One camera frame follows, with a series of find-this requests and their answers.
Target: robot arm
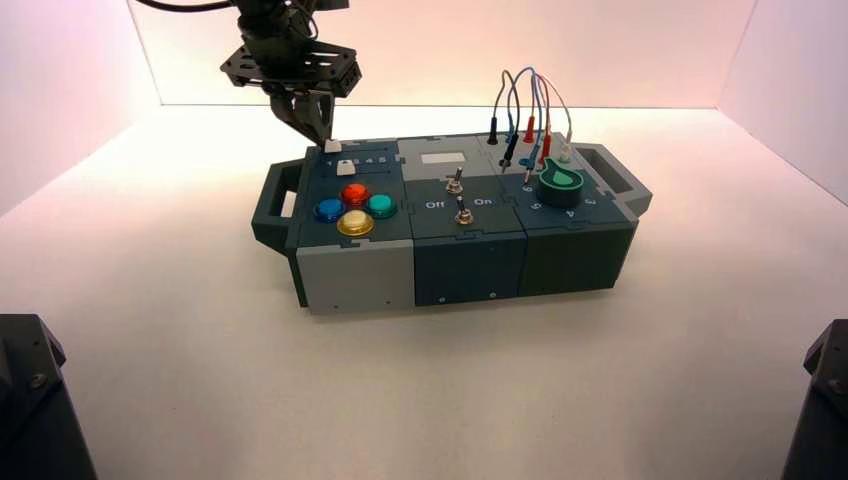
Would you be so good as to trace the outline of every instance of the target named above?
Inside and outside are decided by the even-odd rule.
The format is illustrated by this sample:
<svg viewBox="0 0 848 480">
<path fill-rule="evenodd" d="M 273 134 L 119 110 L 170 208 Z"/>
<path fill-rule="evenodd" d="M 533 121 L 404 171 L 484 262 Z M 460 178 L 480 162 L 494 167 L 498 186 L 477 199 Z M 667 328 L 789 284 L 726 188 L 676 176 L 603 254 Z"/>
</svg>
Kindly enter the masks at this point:
<svg viewBox="0 0 848 480">
<path fill-rule="evenodd" d="M 191 7 L 138 1 L 171 11 L 237 7 L 244 45 L 221 70 L 237 87 L 261 87 L 274 115 L 319 146 L 332 137 L 336 97 L 347 97 L 362 74 L 355 50 L 317 41 L 313 15 L 348 8 L 349 0 L 230 0 Z"/>
</svg>

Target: yellow button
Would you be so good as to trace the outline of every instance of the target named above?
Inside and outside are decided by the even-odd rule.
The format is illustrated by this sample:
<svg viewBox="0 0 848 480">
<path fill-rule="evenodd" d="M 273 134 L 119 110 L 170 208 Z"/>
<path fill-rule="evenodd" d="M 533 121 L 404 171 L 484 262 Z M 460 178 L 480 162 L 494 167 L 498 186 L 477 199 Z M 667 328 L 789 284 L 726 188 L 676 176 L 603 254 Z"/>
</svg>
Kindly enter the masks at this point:
<svg viewBox="0 0 848 480">
<path fill-rule="evenodd" d="M 362 210 L 351 210 L 336 222 L 336 228 L 348 237 L 359 237 L 374 229 L 374 219 Z"/>
</svg>

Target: black cable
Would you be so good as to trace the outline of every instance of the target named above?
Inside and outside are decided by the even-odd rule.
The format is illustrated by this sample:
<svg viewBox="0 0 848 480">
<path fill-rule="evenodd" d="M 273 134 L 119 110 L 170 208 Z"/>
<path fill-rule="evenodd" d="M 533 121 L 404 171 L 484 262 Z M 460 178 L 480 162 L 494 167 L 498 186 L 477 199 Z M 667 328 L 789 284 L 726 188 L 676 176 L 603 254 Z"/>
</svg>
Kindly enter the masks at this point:
<svg viewBox="0 0 848 480">
<path fill-rule="evenodd" d="M 147 5 L 148 7 L 157 10 L 165 10 L 166 12 L 178 13 L 194 13 L 194 12 L 211 12 L 212 10 L 220 10 L 222 8 L 232 7 L 233 4 L 224 2 L 202 3 L 199 5 L 172 5 L 170 3 L 157 2 L 156 0 L 136 0 L 138 3 Z"/>
<path fill-rule="evenodd" d="M 289 2 L 291 2 L 291 5 L 294 5 L 294 8 L 300 10 L 301 13 L 303 13 L 304 15 L 306 15 L 307 18 L 309 18 L 309 23 L 310 23 L 310 25 L 312 25 L 312 36 L 309 36 L 309 37 L 306 37 L 306 38 L 308 38 L 310 40 L 317 39 L 318 38 L 318 23 L 315 22 L 315 17 L 311 13 L 309 13 L 309 10 L 307 10 L 303 6 L 302 3 L 300 3 L 300 0 L 289 0 Z"/>
</svg>

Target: black plug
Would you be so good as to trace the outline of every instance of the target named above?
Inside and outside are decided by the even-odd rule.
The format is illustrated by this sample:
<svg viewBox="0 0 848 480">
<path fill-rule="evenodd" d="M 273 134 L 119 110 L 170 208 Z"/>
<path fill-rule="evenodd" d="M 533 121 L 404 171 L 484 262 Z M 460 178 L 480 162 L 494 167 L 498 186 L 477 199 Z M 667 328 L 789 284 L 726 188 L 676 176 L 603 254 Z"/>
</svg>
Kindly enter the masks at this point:
<svg viewBox="0 0 848 480">
<path fill-rule="evenodd" d="M 504 152 L 504 158 L 498 162 L 501 166 L 501 173 L 506 172 L 506 169 L 512 165 L 512 156 L 515 154 L 515 146 L 518 144 L 518 132 L 514 133 L 509 139 L 509 145 Z"/>
<path fill-rule="evenodd" d="M 498 144 L 498 117 L 492 117 L 492 128 L 489 129 L 489 140 L 486 143 L 489 145 Z"/>
</svg>

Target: screw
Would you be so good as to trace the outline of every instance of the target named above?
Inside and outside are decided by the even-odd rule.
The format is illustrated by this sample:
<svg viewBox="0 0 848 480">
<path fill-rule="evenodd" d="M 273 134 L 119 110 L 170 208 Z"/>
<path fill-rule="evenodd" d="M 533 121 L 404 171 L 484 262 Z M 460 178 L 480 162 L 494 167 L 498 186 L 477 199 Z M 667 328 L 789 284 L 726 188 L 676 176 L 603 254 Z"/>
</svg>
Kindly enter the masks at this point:
<svg viewBox="0 0 848 480">
<path fill-rule="evenodd" d="M 831 390 L 833 390 L 833 393 L 839 395 L 840 397 L 845 395 L 845 393 L 846 393 L 845 387 L 842 385 L 842 382 L 840 382 L 839 380 L 837 380 L 835 378 L 828 380 L 827 386 L 830 387 Z"/>
<path fill-rule="evenodd" d="M 32 376 L 32 379 L 29 381 L 29 388 L 33 390 L 38 390 L 43 387 L 47 383 L 47 375 L 43 373 L 36 373 Z"/>
</svg>

